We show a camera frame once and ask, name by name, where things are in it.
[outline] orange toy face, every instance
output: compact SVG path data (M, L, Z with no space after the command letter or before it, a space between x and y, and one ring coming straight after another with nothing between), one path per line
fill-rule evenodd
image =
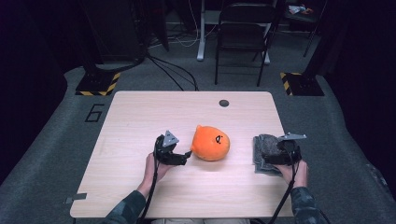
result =
M217 128L198 125L192 139L191 151L205 161L223 159L230 150L230 138Z

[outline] chair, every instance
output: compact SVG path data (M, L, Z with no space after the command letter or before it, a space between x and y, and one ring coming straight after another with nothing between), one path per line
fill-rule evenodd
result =
M219 14L218 45L216 47L216 77L215 85L218 84L219 53L222 50L254 52L254 61L257 55L262 54L259 79L260 86L262 69L267 53L267 34L263 33L260 26L263 23L272 23L276 18L276 9L268 4L234 3L225 7Z
M314 39L315 34L317 33L318 26L320 24L323 13L326 9L328 0L282 0L279 3L279 7L281 10L282 17L287 21L294 22L297 24L305 25L310 28L310 33L308 36L308 45L306 46L304 57L306 56L309 48L311 47L312 40ZM306 8L310 8L313 11L308 14L304 14L301 12L291 14L289 12L289 6L300 6L304 5Z

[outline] human hand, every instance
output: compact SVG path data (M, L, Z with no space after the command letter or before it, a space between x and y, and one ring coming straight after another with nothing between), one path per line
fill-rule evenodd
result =
M280 171L280 173L282 173L286 183L289 184L293 176L292 166L287 166L287 165L274 165L274 166ZM297 169L297 167L298 170L296 176L294 177L293 188L308 187L308 164L306 164L305 161L300 160L299 162L294 164L294 168Z
M145 169L145 175L143 177L142 183L139 185L137 190L147 198L149 196L149 190L151 189L153 177L154 177L154 171L155 171L155 160L154 160L154 155L151 153L148 154L146 157L146 169ZM158 171L157 171L157 182L160 181L166 174L166 172L171 169L172 167L175 167L175 165L165 165L160 163L158 165Z

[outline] dark background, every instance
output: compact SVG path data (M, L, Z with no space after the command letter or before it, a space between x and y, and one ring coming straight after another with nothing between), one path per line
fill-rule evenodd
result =
M344 2L333 1L331 7ZM328 50L333 63L324 76L343 109L349 132L395 195L396 21L392 15L396 3L349 2L346 32L337 41L339 50ZM3 181L62 101L67 87L64 73L82 66L66 22L71 21L78 30L92 59L102 63L102 58L77 0L2 1L0 21L0 74L5 94L0 140ZM325 23L321 30L326 25L343 27Z

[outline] camouflage sleeve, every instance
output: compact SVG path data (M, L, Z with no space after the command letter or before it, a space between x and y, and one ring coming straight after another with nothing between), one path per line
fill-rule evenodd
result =
M111 210L103 224L136 223L145 205L145 197L139 191L134 190Z
M308 188L299 187L291 190L291 208L295 222L298 224L325 223L320 209Z

